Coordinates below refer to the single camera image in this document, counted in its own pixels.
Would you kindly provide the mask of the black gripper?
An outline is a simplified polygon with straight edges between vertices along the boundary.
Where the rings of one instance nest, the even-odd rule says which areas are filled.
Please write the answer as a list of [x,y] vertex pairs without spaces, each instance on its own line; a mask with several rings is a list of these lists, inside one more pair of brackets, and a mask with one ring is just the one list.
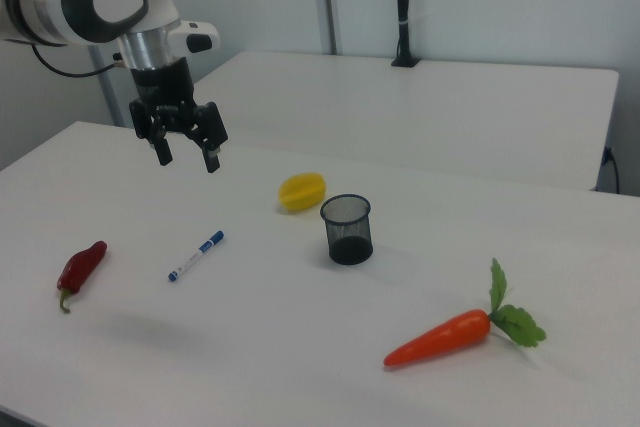
[[129,104],[134,130],[154,148],[160,165],[167,166],[173,160],[166,132],[176,132],[200,147],[208,173],[218,170],[218,156],[228,134],[214,102],[198,106],[194,101],[187,60],[155,69],[134,69],[131,74],[138,93]]

